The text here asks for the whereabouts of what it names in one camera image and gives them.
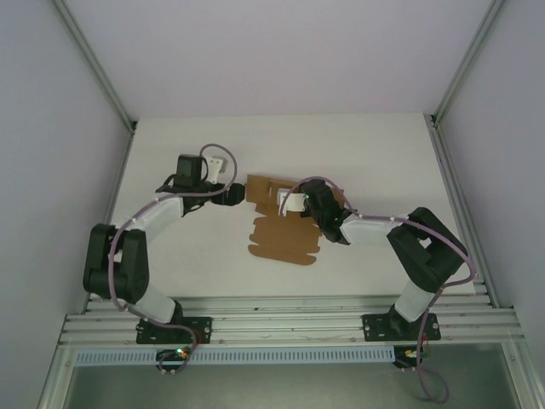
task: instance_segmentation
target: white wall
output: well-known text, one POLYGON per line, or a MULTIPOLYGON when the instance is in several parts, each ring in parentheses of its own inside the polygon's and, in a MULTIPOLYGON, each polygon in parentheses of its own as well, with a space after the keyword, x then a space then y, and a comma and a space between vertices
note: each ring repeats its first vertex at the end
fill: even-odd
POLYGON ((135 118, 432 113, 490 0, 68 0, 135 118))
POLYGON ((127 136, 48 1, 2 1, 0 55, 0 396, 26 409, 127 136))
POLYGON ((545 379, 545 2, 509 2, 444 130, 493 281, 545 379))

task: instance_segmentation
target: white table surface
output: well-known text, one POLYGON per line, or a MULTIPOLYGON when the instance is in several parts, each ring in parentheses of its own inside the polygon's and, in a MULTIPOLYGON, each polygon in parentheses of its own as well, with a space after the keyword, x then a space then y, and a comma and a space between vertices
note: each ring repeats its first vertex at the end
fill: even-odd
MULTIPOLYGON (((297 180, 327 176, 366 214, 431 209, 457 234, 445 186, 421 114, 354 114, 142 119, 113 221, 148 203, 175 172, 181 153, 205 143, 228 147, 248 174, 297 180)), ((220 151, 210 149, 209 153, 220 151)), ((222 181, 228 181, 230 165, 222 181)), ((255 205, 207 204, 164 231, 148 251, 152 283, 177 297, 397 295, 407 276, 390 247, 335 245, 320 238, 318 260, 297 266, 252 256, 255 205)), ((468 275, 466 266, 453 279, 468 275)), ((473 294, 473 284, 448 289, 473 294)))

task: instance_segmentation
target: wire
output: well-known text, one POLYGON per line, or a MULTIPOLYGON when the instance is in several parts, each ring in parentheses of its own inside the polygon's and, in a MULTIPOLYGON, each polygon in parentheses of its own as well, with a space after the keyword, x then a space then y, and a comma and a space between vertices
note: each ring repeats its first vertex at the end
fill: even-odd
MULTIPOLYGON (((116 251, 118 249, 119 239, 121 238, 121 235, 123 234, 123 232, 125 230, 127 230, 127 228, 129 228, 133 223, 138 221, 142 216, 144 216, 149 210, 153 209, 159 203, 161 203, 161 202, 163 202, 163 201, 165 201, 167 199, 172 199, 172 198, 209 198, 209 197, 212 197, 212 196, 216 196, 217 194, 222 194, 225 191, 227 191, 229 189, 229 187, 231 187, 231 185, 235 182, 235 179, 237 178, 237 173, 238 173, 238 163, 237 163, 236 158, 234 157, 234 155, 231 153, 231 151, 229 149, 227 149, 226 147, 224 147, 222 145, 218 145, 217 143, 208 143, 208 144, 204 145, 201 148, 201 150, 199 152, 199 155, 203 156, 203 152, 206 149, 208 149, 209 147, 217 147, 217 148, 221 149, 222 151, 224 151, 227 155, 229 155, 229 157, 231 157, 232 166, 233 166, 231 180, 223 188, 221 188, 220 190, 217 190, 215 192, 207 192, 207 193, 169 193, 169 194, 165 194, 164 196, 161 196, 159 198, 156 198, 152 202, 146 204, 144 207, 142 207, 140 210, 138 210, 136 213, 134 213, 134 215, 130 219, 128 219, 128 221, 126 221, 117 230, 117 232, 113 236, 112 244, 111 244, 111 247, 110 247, 110 252, 108 254, 108 289, 110 291, 110 298, 112 299, 113 304, 118 308, 118 310, 119 311, 128 310, 130 313, 136 315, 137 317, 139 317, 139 318, 141 318, 143 320, 147 320, 151 324, 153 324, 155 326, 158 326, 158 327, 161 327, 161 328, 169 328, 169 329, 173 329, 173 330, 174 329, 183 330, 185 332, 188 332, 191 335, 191 339, 192 339, 192 352, 195 350, 198 343, 197 343, 197 338, 195 337, 195 332, 191 328, 189 328, 187 326, 184 326, 184 325, 164 324, 163 322, 159 322, 157 320, 154 320, 153 318, 150 318, 150 317, 140 313, 139 311, 134 310, 127 303, 122 305, 119 302, 118 295, 116 294, 116 287, 115 287, 114 281, 113 281, 114 257, 116 255, 116 251)), ((176 372, 181 371, 187 365, 187 362, 189 361, 190 357, 191 357, 191 354, 189 354, 187 356, 186 360, 184 360, 184 362, 182 363, 182 365, 178 369, 176 369, 176 372)))
POLYGON ((435 304, 435 302, 438 300, 438 298, 443 293, 443 290, 448 287, 452 287, 454 285, 461 285, 466 284, 470 281, 473 281, 475 278, 475 275, 477 275, 477 268, 471 261, 471 259, 468 257, 466 253, 462 251, 457 245, 455 245, 452 241, 450 241, 448 238, 446 238, 443 234, 436 232, 435 230, 432 230, 431 228, 428 228, 427 226, 424 226, 423 224, 413 222, 412 220, 405 219, 403 217, 395 217, 395 216, 374 216, 374 215, 362 215, 360 214, 354 207, 352 206, 352 203, 350 203, 350 200, 348 200, 347 196, 344 194, 344 192, 341 190, 341 188, 334 183, 331 179, 328 179, 327 177, 323 176, 309 176, 305 177, 304 179, 301 179, 298 181, 294 186, 291 187, 291 189, 286 193, 284 196, 284 200, 282 201, 282 204, 280 205, 278 209, 278 213, 282 215, 282 211, 284 210, 285 204, 288 200, 288 197, 302 184, 306 181, 311 181, 312 179, 319 179, 321 181, 325 181, 329 183, 334 189, 337 190, 337 192, 342 196, 342 199, 344 200, 345 206, 356 216, 358 216, 360 219, 363 220, 380 220, 384 222, 399 222, 404 223, 406 225, 412 226, 413 228, 418 228, 419 230, 422 230, 423 232, 428 233, 431 236, 434 236, 436 239, 441 240, 443 243, 448 245, 467 265, 469 268, 469 276, 465 279, 459 279, 457 281, 452 281, 450 283, 444 284, 439 291, 435 294, 435 296, 432 298, 432 301, 427 305, 426 310, 424 311, 424 314, 422 315, 422 323, 420 325, 420 329, 418 331, 418 340, 416 344, 416 373, 418 374, 418 380, 420 381, 420 386, 422 388, 422 391, 426 395, 426 397, 435 403, 438 404, 444 404, 446 403, 450 398, 450 389, 449 385, 446 382, 445 378, 434 369, 431 369, 427 366, 424 366, 421 364, 421 348, 422 348, 422 336, 424 334, 424 328, 426 327, 426 321, 427 317, 429 315, 429 309, 435 304), (436 377, 438 377, 443 385, 445 386, 445 395, 442 399, 435 398, 429 389, 427 388, 425 379, 424 379, 424 372, 432 373, 436 377))

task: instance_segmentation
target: white panel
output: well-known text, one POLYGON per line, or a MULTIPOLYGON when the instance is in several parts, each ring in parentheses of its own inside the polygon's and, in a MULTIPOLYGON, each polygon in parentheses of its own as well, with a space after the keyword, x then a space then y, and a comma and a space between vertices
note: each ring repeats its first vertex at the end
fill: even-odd
POLYGON ((0 12, 0 396, 36 407, 127 135, 48 1, 0 12))
POLYGON ((444 123, 503 305, 545 378, 545 2, 510 2, 444 123))
POLYGON ((69 0, 135 118, 432 113, 490 0, 69 0))
MULTIPOLYGON (((401 215, 422 205, 456 231, 421 114, 141 120, 116 220, 131 217, 152 199, 175 171, 180 153, 198 153, 207 142, 232 149, 241 182, 249 173, 328 176, 360 211, 401 215)), ((246 202, 233 208, 207 204, 187 215, 150 248, 153 284, 178 297, 376 295, 404 289, 407 276, 389 246, 344 246, 322 238, 318 260, 308 267, 252 256, 247 246, 257 216, 255 205, 246 202)), ((467 275, 463 267, 456 277, 467 275)), ((452 291, 474 293, 472 284, 452 291)))

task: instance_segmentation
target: cardboard piece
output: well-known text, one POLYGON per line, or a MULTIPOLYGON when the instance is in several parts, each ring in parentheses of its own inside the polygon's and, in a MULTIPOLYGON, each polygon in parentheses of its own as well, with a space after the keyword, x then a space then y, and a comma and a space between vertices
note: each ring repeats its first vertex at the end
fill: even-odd
MULTIPOLYGON (((291 188, 295 181, 272 179, 266 176, 248 175, 246 201, 255 203, 255 211, 263 215, 254 220, 254 232, 248 251, 254 256, 309 266, 316 262, 319 237, 322 235, 311 217, 288 211, 287 216, 278 215, 276 203, 279 189, 291 188)), ((336 199, 342 204, 339 195, 336 199)))

